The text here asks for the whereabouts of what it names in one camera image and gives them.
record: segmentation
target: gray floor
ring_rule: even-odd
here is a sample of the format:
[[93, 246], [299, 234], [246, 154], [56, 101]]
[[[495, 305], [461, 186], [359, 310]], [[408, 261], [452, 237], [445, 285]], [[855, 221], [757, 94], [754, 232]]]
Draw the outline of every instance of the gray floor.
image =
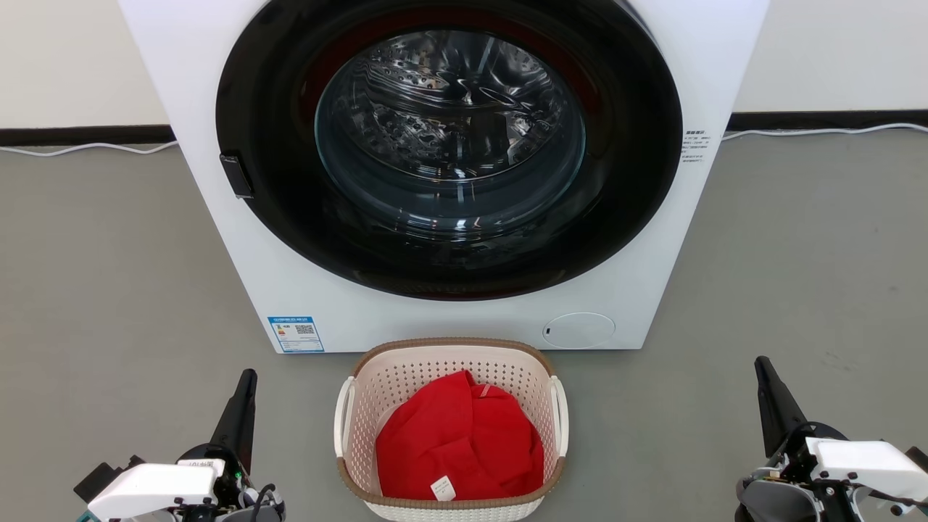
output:
[[[645, 348], [550, 354], [571, 451], [532, 520], [730, 520], [759, 354], [810, 417], [928, 447], [926, 202], [924, 135], [726, 143]], [[376, 519], [331, 446], [356, 356], [273, 352], [177, 150], [0, 152], [0, 249], [5, 520], [73, 520], [101, 461], [172, 462], [246, 367], [255, 480], [291, 520]]]

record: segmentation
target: black door rim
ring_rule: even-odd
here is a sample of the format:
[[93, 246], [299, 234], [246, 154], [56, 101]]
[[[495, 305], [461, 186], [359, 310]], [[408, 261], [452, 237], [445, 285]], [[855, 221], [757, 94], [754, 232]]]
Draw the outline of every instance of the black door rim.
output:
[[[538, 238], [497, 265], [468, 267], [464, 249], [472, 245], [398, 240], [371, 227], [316, 150], [312, 121], [340, 67], [380, 40], [436, 29], [490, 33], [534, 54], [584, 112], [583, 181], [550, 212], [571, 217], [520, 230]], [[290, 248], [367, 287], [457, 301], [528, 294], [610, 258], [660, 207], [682, 139], [676, 86], [660, 51], [633, 13], [600, 0], [272, 1], [230, 53], [216, 120], [220, 150], [238, 158], [251, 189], [247, 204]], [[500, 250], [486, 243], [481, 252]]]

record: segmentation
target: robotic arm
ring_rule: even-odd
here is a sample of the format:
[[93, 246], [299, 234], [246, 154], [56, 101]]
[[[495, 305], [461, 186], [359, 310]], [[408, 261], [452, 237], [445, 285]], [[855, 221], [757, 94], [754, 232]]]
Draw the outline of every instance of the robotic arm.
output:
[[857, 507], [868, 496], [893, 515], [928, 515], [928, 456], [809, 422], [770, 359], [757, 358], [754, 369], [769, 460], [739, 481], [736, 522], [863, 522]]
[[249, 478], [257, 383], [254, 370], [243, 372], [213, 438], [176, 463], [133, 455], [124, 470], [99, 465], [74, 487], [89, 508], [78, 522], [283, 522], [275, 486], [257, 491]]

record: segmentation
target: white cable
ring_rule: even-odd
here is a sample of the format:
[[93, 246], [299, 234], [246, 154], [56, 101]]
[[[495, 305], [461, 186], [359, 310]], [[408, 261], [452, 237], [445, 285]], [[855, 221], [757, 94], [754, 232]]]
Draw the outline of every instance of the white cable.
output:
[[155, 152], [161, 152], [162, 150], [169, 149], [173, 147], [174, 145], [177, 145], [176, 141], [172, 141], [171, 143], [165, 143], [164, 145], [160, 145], [158, 147], [155, 147], [154, 149], [148, 149], [148, 150], [133, 149], [131, 147], [123, 147], [122, 145], [113, 145], [112, 143], [88, 143], [86, 145], [78, 145], [77, 147], [71, 147], [70, 149], [56, 150], [54, 152], [33, 152], [31, 150], [10, 149], [7, 147], [0, 147], [0, 150], [3, 152], [13, 152], [16, 154], [25, 154], [27, 156], [35, 156], [36, 158], [51, 158], [53, 156], [60, 156], [61, 154], [67, 154], [69, 152], [75, 152], [77, 150], [96, 149], [96, 148], [124, 150], [126, 152], [132, 152], [133, 154], [143, 154], [143, 155], [154, 154]]
[[722, 141], [727, 139], [733, 139], [735, 137], [748, 136], [751, 134], [756, 134], [758, 136], [811, 136], [813, 134], [866, 134], [868, 132], [874, 132], [878, 130], [885, 129], [911, 129], [917, 130], [920, 132], [928, 133], [928, 127], [923, 127], [916, 124], [886, 124], [886, 125], [877, 125], [875, 127], [867, 127], [865, 129], [808, 129], [808, 130], [782, 130], [782, 131], [760, 131], [760, 130], [747, 130], [736, 132], [735, 134], [729, 134], [722, 138]]

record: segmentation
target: white washing machine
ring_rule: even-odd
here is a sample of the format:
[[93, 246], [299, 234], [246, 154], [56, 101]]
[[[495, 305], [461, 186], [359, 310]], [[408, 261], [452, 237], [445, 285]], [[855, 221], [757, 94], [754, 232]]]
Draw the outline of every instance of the white washing machine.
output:
[[641, 348], [767, 10], [120, 3], [280, 353]]

